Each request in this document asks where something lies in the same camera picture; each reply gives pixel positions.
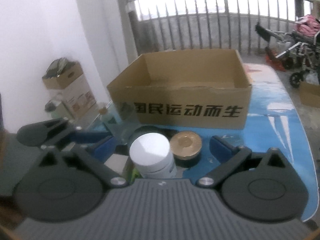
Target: wheelchair wheel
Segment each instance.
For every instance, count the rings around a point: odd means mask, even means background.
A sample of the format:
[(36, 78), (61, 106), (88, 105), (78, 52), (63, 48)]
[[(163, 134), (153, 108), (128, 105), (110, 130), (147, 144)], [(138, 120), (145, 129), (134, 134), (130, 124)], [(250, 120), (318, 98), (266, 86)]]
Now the wheelchair wheel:
[(294, 62), (291, 57), (287, 57), (282, 60), (282, 65), (285, 69), (292, 69), (294, 67)]
[(301, 69), (302, 68), (302, 62), (303, 62), (303, 58), (302, 57), (297, 57), (296, 63), (294, 64), (293, 68)]
[(303, 81), (303, 74), (300, 72), (295, 72), (290, 76), (290, 85), (294, 88), (298, 88), (300, 86), (301, 81)]

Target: white lid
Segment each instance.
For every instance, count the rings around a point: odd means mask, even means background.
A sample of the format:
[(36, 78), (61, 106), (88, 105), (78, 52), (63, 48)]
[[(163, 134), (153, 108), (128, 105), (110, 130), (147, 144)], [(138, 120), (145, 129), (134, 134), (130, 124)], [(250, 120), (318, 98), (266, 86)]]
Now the white lid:
[(169, 140), (160, 133), (146, 133), (135, 139), (129, 154), (142, 173), (159, 171), (172, 160)]
[(140, 173), (145, 179), (172, 179), (177, 175), (177, 167), (174, 163), (174, 158), (162, 170), (155, 172)]

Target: open cardboard box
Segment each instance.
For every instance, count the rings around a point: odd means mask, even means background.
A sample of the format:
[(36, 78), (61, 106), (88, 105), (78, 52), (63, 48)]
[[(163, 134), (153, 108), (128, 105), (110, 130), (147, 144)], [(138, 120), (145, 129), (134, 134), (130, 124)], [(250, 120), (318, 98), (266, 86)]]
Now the open cardboard box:
[(96, 100), (79, 62), (58, 77), (42, 77), (51, 98), (59, 98), (75, 118), (83, 116)]
[(107, 86), (133, 102), (142, 123), (242, 129), (251, 85), (236, 50), (193, 49), (141, 55)]

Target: metal window bars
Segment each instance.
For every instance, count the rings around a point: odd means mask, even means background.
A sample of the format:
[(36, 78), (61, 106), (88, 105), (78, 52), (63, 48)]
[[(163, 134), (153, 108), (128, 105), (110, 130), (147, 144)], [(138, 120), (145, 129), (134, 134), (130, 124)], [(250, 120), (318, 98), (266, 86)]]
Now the metal window bars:
[(264, 47), (254, 25), (289, 31), (312, 0), (128, 0), (138, 53), (172, 49), (233, 48), (248, 54)]

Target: concrete floor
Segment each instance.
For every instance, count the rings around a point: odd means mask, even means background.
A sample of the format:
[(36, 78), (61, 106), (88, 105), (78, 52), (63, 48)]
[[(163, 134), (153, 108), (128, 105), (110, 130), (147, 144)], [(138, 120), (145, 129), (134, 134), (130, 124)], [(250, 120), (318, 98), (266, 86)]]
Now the concrete floor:
[[(242, 61), (245, 63), (266, 64), (264, 57), (241, 55)], [(302, 105), (299, 98), (298, 89), (293, 88), (289, 83), (290, 71), (277, 71), (277, 74), (290, 95), (294, 106), (300, 116), (301, 122), (306, 131), (313, 159), (315, 161), (318, 182), (320, 181), (320, 109)], [(320, 209), (312, 218), (318, 226), (320, 226)]]

